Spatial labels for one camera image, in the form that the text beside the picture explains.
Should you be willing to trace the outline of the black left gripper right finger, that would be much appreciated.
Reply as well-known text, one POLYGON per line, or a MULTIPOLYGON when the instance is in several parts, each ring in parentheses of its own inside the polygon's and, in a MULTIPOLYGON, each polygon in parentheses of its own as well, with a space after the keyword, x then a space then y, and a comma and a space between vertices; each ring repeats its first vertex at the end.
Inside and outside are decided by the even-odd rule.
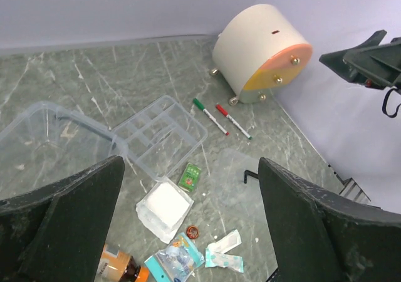
POLYGON ((271 281, 399 281, 400 215, 357 203, 267 158, 258 179, 278 267, 271 281))

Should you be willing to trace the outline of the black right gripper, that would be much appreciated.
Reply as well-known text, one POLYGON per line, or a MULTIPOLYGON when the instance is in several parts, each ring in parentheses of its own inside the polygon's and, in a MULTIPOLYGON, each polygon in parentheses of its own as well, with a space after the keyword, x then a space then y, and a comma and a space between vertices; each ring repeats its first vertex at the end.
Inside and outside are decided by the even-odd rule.
POLYGON ((319 62, 345 81, 367 88, 400 88, 400 38, 382 44, 387 32, 374 32, 362 44, 322 54, 319 62))

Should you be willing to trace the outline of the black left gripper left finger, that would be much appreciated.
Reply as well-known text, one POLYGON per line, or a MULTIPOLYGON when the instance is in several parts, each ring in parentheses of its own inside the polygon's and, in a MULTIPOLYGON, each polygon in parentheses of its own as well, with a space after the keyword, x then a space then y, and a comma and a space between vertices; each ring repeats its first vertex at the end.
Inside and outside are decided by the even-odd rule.
POLYGON ((124 172, 111 156, 1 200, 1 281, 93 281, 124 172))

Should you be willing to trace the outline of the brown orange medicine bottle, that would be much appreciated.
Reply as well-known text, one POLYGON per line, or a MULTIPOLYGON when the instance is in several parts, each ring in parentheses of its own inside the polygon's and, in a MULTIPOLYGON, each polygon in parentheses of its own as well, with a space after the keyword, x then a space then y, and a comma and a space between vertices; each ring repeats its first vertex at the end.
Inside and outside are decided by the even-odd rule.
POLYGON ((150 271, 138 265, 133 256, 105 244, 96 271, 109 281, 146 282, 150 271))

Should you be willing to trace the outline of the clear plastic medicine box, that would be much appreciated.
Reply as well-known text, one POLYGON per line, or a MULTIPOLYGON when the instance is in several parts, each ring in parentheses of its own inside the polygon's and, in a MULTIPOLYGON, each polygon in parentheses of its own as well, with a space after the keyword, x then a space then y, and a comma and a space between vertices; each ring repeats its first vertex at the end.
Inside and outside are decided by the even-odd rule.
POLYGON ((106 126, 55 103, 38 102, 1 131, 1 198, 9 199, 76 174, 125 142, 106 126))

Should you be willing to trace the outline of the white gauze pad packet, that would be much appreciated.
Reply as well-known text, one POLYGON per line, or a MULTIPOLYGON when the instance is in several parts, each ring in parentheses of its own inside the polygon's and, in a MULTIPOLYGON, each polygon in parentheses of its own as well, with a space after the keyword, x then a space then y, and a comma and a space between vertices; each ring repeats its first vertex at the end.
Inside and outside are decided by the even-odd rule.
POLYGON ((177 234, 194 200, 166 178, 157 182, 136 205, 142 224, 163 243, 168 244, 177 234))

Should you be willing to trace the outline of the teal blister pack bag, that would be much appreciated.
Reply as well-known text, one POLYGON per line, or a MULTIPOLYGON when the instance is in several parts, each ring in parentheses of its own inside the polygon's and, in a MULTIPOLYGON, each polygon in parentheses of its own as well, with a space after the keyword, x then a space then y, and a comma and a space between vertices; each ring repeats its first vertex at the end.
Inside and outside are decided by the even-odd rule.
POLYGON ((184 282, 204 262, 203 254, 182 232, 165 249, 151 255, 145 265, 158 282, 184 282))

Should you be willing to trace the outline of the small green medicine box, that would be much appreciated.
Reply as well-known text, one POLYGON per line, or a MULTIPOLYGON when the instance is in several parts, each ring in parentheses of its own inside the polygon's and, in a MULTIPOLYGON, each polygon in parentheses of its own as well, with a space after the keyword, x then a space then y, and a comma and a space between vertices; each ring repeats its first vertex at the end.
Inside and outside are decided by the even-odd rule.
POLYGON ((188 163, 178 182, 178 186, 184 191, 192 192, 197 186, 200 175, 201 169, 194 164, 188 163))

